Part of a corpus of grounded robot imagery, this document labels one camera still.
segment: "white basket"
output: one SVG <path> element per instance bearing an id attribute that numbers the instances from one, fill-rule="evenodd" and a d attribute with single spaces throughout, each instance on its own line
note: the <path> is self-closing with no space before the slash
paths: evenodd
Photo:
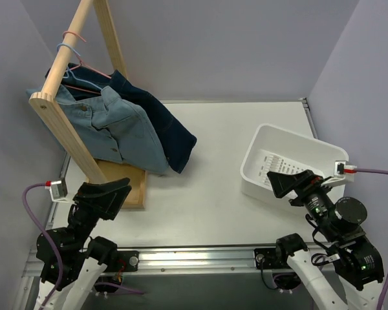
<path id="1" fill-rule="evenodd" d="M 246 195 L 274 205 L 289 205 L 294 193 L 277 199 L 267 178 L 268 171 L 296 174 L 306 169 L 322 177 L 334 175 L 336 160 L 349 160 L 340 147 L 295 134 L 280 127 L 262 124 L 248 147 L 241 165 L 241 190 Z M 333 188 L 330 199 L 335 202 L 343 196 L 344 186 Z"/>

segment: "white table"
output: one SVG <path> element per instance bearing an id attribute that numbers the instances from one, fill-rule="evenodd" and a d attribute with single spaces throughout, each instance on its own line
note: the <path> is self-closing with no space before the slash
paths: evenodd
<path id="1" fill-rule="evenodd" d="M 299 233 L 312 241 L 304 210 L 274 208 L 240 191 L 240 166 L 262 123 L 312 136 L 301 102 L 173 103 L 167 108 L 198 138 L 181 175 L 150 174 L 145 210 L 120 211 L 100 220 L 92 236 L 119 247 L 187 247 L 270 244 Z M 76 192 L 85 176 L 71 160 L 66 177 Z M 67 225 L 69 206 L 59 204 L 54 227 Z"/>

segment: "gray wall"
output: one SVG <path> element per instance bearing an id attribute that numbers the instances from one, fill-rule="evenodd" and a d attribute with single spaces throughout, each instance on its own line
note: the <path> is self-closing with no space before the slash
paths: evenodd
<path id="1" fill-rule="evenodd" d="M 26 88 L 43 82 L 51 59 L 21 3 L 0 0 L 0 309 L 10 309 L 38 235 L 21 193 L 30 184 L 58 177 L 63 159 L 25 95 Z M 48 196 L 36 190 L 29 197 L 42 220 Z"/>
<path id="2" fill-rule="evenodd" d="M 55 51 L 78 0 L 21 2 Z M 308 96 L 357 2 L 109 1 L 131 81 L 162 99 Z M 111 71 L 93 10 L 83 35 L 84 59 Z"/>
<path id="3" fill-rule="evenodd" d="M 361 0 L 308 98 L 319 138 L 363 168 L 388 170 L 388 0 Z M 388 176 L 357 174 L 348 195 L 388 268 Z"/>

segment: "clothes rack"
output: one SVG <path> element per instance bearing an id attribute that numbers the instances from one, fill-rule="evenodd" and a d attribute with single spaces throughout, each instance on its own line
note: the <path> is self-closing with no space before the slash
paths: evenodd
<path id="1" fill-rule="evenodd" d="M 92 5 L 96 11 L 113 68 L 127 77 L 108 0 L 81 0 L 67 30 L 73 34 L 67 32 L 63 43 L 75 47 L 78 37 L 74 34 L 81 33 Z M 91 183 L 106 183 L 128 177 L 131 179 L 133 189 L 123 208 L 144 208 L 147 172 L 126 164 L 96 161 L 55 100 L 71 55 L 70 48 L 60 46 L 41 92 L 33 93 L 29 103 Z"/>

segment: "clothing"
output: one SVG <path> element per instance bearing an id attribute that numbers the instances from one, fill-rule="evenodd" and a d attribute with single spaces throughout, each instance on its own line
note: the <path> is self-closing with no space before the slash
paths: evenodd
<path id="1" fill-rule="evenodd" d="M 69 63 L 69 67 L 72 68 L 75 66 L 76 64 Z M 197 142 L 197 138 L 174 118 L 170 111 L 168 111 L 157 98 L 145 90 L 132 86 L 132 84 L 117 70 L 111 75 L 111 79 L 85 67 L 75 69 L 74 74 L 77 78 L 85 79 L 100 87 L 110 86 L 119 93 L 122 99 L 142 107 L 146 111 L 146 114 L 158 135 L 169 166 L 178 173 L 183 171 L 189 160 L 191 150 Z M 89 84 L 77 81 L 73 77 L 63 79 L 62 84 L 95 92 L 98 91 Z M 91 94 L 72 88 L 68 88 L 68 91 L 75 99 L 86 99 L 98 96 L 97 94 Z"/>
<path id="2" fill-rule="evenodd" d="M 111 87 L 103 88 L 101 96 L 76 101 L 61 85 L 55 99 L 94 158 L 156 173 L 168 168 L 145 110 L 123 100 Z"/>

